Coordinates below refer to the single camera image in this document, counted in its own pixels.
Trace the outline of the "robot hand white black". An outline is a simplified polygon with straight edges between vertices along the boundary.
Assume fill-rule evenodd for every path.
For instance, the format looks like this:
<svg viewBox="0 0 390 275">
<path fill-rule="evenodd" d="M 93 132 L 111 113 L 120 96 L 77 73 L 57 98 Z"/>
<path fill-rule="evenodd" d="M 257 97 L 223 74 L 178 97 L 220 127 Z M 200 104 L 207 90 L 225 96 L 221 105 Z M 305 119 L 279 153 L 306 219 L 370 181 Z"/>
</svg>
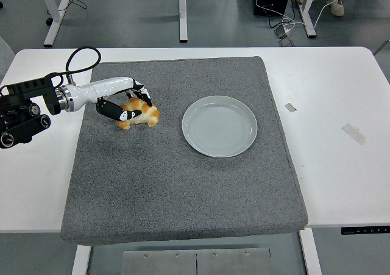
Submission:
<svg viewBox="0 0 390 275">
<path fill-rule="evenodd" d="M 148 106 L 152 105 L 148 90 L 130 77 L 114 77 L 84 86 L 67 84 L 58 89 L 57 96 L 60 108 L 67 112 L 75 112 L 83 105 L 92 103 L 96 105 L 97 112 L 116 121 L 127 121 L 141 115 L 140 109 L 126 110 L 104 99 L 122 92 L 137 96 Z"/>
</svg>

